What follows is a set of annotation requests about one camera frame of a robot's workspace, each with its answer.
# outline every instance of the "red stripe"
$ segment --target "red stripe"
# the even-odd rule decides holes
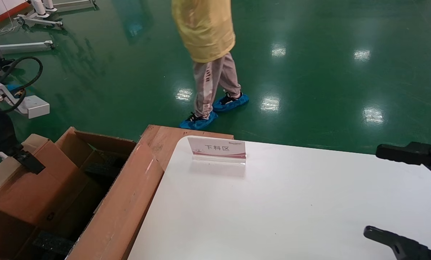
[[[26,8],[28,8],[29,6],[30,6],[30,4],[29,4],[29,3],[24,2],[24,3],[20,4],[20,5],[18,5],[18,6],[16,6],[16,7],[12,8],[11,10],[9,10],[9,14],[10,14],[10,16],[12,16],[12,15],[14,15],[14,14],[16,14],[16,13],[21,12],[22,10],[25,10],[25,9],[26,9]],[[6,19],[8,19],[8,18],[9,18],[9,15],[7,14],[7,12],[5,12],[5,13],[3,13],[3,14],[1,14],[1,15],[0,15],[0,22],[2,22],[2,21],[4,21],[4,20],[6,20]]]
[[[206,156],[214,156],[214,157],[225,157],[225,158],[237,158],[237,159],[245,159],[246,154],[245,153],[237,153],[235,155],[209,155],[207,153],[200,153],[193,151],[194,155],[206,155]]]

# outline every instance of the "black cable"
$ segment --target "black cable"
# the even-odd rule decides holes
[[[42,69],[44,68],[44,66],[42,65],[42,62],[38,58],[32,57],[32,56],[21,57],[21,58],[17,59],[16,61],[14,61],[12,63],[12,65],[9,67],[9,69],[7,69],[7,71],[0,77],[0,82],[2,82],[4,79],[6,79],[7,76],[9,76],[9,74],[13,71],[13,69],[15,69],[15,66],[17,66],[18,63],[20,63],[21,61],[24,61],[24,60],[29,60],[29,59],[35,60],[35,61],[38,62],[38,64],[39,64],[39,71],[36,74],[36,76],[34,77],[34,79],[31,79],[29,82],[27,82],[26,84],[24,84],[22,86],[19,86],[19,87],[15,88],[15,89],[12,89],[10,91],[12,94],[17,93],[18,91],[20,91],[22,89],[25,89],[26,87],[30,86],[31,84],[33,84],[34,82],[36,82],[39,79],[39,77],[41,76],[41,74],[42,74]]]
[[[6,110],[2,110],[2,112],[4,112],[4,113],[12,112],[19,105],[21,105],[21,103],[23,102],[23,100],[25,100],[25,97],[26,97],[26,89],[23,89],[22,93],[21,93],[21,96],[19,97],[18,101],[11,108],[6,109]]]

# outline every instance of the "person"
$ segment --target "person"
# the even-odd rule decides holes
[[[193,60],[196,81],[195,108],[180,127],[199,130],[249,101],[241,91],[230,51],[235,46],[231,0],[172,0],[179,34]],[[214,102],[217,87],[225,96]]]

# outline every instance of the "green epoxy floor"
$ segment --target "green epoxy floor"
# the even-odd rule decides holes
[[[32,54],[44,72],[31,91],[51,113],[12,114],[20,140],[56,140],[71,125],[138,140],[148,124],[177,127],[192,111],[191,59],[170,0],[97,3],[98,11],[61,13],[65,33],[0,36],[57,46]],[[431,0],[233,0],[232,14],[232,54],[251,101],[207,131],[356,153],[431,143]],[[20,67],[20,82],[37,69]]]

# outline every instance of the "gray pants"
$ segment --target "gray pants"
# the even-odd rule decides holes
[[[194,62],[193,70],[197,92],[195,114],[199,117],[209,117],[219,84],[232,97],[238,96],[241,92],[235,61],[230,53],[206,64]]]

